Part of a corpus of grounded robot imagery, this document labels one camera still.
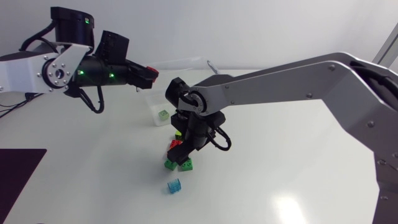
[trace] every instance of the white table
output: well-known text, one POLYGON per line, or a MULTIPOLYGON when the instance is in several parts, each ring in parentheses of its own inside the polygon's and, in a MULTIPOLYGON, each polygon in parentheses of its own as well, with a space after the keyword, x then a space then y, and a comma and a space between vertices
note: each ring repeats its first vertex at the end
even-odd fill
MULTIPOLYGON (((94 89, 88 94, 97 101, 94 89)), ((373 154, 321 101, 226 108, 231 150, 209 144, 191 153, 193 171, 171 172, 163 163, 174 128, 154 126, 134 87, 105 87, 104 98, 103 114, 45 95, 0 119, 2 148, 48 149, 5 223, 373 220, 373 154), (182 190, 170 195, 176 178, 182 190)))

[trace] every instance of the red block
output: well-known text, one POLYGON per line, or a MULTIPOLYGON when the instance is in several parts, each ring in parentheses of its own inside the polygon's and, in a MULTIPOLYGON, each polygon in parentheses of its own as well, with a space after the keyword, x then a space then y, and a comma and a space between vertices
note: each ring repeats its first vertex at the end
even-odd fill
POLYGON ((172 143, 170 144, 170 149, 172 149, 174 146, 178 146, 179 144, 182 144, 182 141, 173 140, 172 143))

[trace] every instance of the white wall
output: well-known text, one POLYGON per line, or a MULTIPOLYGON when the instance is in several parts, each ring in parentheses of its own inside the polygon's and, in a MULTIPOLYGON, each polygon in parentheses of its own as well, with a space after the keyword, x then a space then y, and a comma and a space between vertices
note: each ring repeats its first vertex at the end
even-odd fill
POLYGON ((62 6, 94 16, 96 44, 102 30, 130 38, 131 60, 205 56, 219 68, 266 68, 336 51, 372 60, 398 22, 396 0, 2 1, 0 54, 17 51, 50 23, 50 6, 62 6))

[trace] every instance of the gray robotic arm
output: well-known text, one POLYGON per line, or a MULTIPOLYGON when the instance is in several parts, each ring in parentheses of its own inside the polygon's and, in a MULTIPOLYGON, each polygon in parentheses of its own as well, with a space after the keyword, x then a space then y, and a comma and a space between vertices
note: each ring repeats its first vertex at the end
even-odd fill
POLYGON ((178 108, 172 124, 185 133, 187 143, 170 150, 170 160, 181 163, 186 152, 214 143, 215 133, 225 137, 230 147, 229 137, 218 129, 225 121, 220 110, 227 106, 323 100, 341 127, 374 152, 380 193, 373 222, 398 223, 398 76, 394 72, 337 53, 238 77, 214 75, 193 87, 174 82, 166 97, 178 108), (184 117, 187 124, 181 125, 184 117))

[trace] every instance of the blue transparent cube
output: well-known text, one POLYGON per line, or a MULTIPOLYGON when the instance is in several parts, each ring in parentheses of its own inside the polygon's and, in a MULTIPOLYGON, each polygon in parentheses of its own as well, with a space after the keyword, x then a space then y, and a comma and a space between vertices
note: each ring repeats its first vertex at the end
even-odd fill
POLYGON ((170 189, 170 193, 174 194, 175 192, 179 192, 181 190, 181 183, 179 179, 175 179, 167 183, 170 189))

